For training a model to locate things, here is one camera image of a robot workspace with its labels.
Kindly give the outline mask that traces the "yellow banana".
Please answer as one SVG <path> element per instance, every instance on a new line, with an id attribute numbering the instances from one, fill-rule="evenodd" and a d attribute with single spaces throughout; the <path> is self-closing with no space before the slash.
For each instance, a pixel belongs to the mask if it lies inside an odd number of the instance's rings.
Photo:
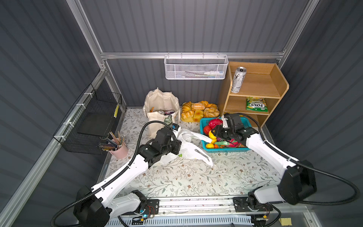
<path id="1" fill-rule="evenodd" d="M 212 133 L 212 131 L 209 132 L 209 137 L 212 139 L 212 144 L 217 142 L 217 137 Z"/>

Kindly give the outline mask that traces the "white plastic grocery bag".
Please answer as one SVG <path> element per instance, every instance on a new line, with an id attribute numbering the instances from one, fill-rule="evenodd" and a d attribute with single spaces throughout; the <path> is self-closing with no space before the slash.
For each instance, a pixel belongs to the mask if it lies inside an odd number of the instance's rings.
<path id="1" fill-rule="evenodd" d="M 192 132 L 188 129 L 179 128 L 173 129 L 173 133 L 178 140 L 181 141 L 181 148 L 178 155 L 169 153 L 162 156 L 161 160 L 156 163 L 159 166 L 165 166 L 177 157 L 183 159 L 197 159 L 204 161 L 208 166 L 213 167 L 213 161 L 201 148 L 192 143 L 192 140 L 199 140 L 204 142 L 212 142 L 212 139 L 200 133 Z"/>

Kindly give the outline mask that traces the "cream canvas tote bag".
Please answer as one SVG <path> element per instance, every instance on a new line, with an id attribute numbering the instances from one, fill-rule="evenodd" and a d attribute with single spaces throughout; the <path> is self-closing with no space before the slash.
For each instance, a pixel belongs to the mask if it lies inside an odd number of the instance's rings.
<path id="1" fill-rule="evenodd" d="M 164 111 L 174 110 L 172 115 L 164 116 Z M 161 121 L 166 124 L 181 121 L 179 99 L 172 92 L 163 92 L 159 88 L 150 91 L 143 106 L 144 115 L 148 121 Z"/>

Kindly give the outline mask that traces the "purple Fox's candy bag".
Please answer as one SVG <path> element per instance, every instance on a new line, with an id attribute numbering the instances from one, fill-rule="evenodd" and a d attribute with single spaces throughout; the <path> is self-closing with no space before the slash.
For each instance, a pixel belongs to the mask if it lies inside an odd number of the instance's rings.
<path id="1" fill-rule="evenodd" d="M 175 113 L 175 111 L 174 111 L 174 110 L 164 111 L 164 116 L 172 115 L 172 114 L 174 114 L 174 113 Z"/>

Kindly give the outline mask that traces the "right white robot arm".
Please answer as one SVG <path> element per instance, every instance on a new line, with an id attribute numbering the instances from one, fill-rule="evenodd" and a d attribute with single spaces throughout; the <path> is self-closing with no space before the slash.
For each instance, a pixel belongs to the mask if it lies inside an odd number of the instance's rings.
<path id="1" fill-rule="evenodd" d="M 267 203 L 286 202 L 290 205 L 301 203 L 335 206 L 351 203 L 360 197 L 360 190 L 351 181 L 315 169 L 309 161 L 300 161 L 286 154 L 266 140 L 259 124 L 256 129 L 243 124 L 242 116 L 253 119 L 243 113 L 227 113 L 222 116 L 222 124 L 212 129 L 211 133 L 224 141 L 235 141 L 246 146 L 259 154 L 280 173 L 281 181 L 278 185 L 262 186 L 249 192 L 247 204 L 252 211 Z M 316 173 L 345 183 L 353 189 L 353 195 L 339 201 L 306 201 L 306 198 L 317 192 Z"/>

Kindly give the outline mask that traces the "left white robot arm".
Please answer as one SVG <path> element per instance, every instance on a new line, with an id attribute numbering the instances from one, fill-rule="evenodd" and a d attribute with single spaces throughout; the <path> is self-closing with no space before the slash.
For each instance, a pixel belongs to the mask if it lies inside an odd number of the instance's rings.
<path id="1" fill-rule="evenodd" d="M 141 145 L 138 138 L 137 148 L 131 160 L 104 181 L 91 188 L 82 187 L 77 192 L 76 201 L 65 206 L 51 219 L 50 225 L 56 227 L 56 220 L 69 209 L 78 220 L 78 227 L 104 227 L 112 215 L 128 212 L 143 212 L 146 198 L 139 191 L 133 191 L 122 200 L 120 207 L 112 204 L 115 196 L 134 178 L 146 172 L 168 154 L 178 155 L 182 142 L 177 139 L 178 124 L 165 125 L 157 131 L 156 137 Z"/>

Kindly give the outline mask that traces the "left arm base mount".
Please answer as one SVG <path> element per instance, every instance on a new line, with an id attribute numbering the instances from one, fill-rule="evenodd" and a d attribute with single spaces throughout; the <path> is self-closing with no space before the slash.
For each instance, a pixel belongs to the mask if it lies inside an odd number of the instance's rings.
<path id="1" fill-rule="evenodd" d="M 142 201 L 139 207 L 133 211 L 133 214 L 136 215 L 156 215 L 159 212 L 160 200 L 158 199 L 147 199 Z"/>

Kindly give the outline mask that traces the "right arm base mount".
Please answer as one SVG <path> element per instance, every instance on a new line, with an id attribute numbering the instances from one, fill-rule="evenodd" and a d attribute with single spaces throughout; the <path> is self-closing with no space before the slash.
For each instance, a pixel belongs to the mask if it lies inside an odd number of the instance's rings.
<path id="1" fill-rule="evenodd" d="M 251 196 L 233 197 L 232 201 L 236 212 L 271 211 L 271 208 L 268 204 L 262 204 Z"/>

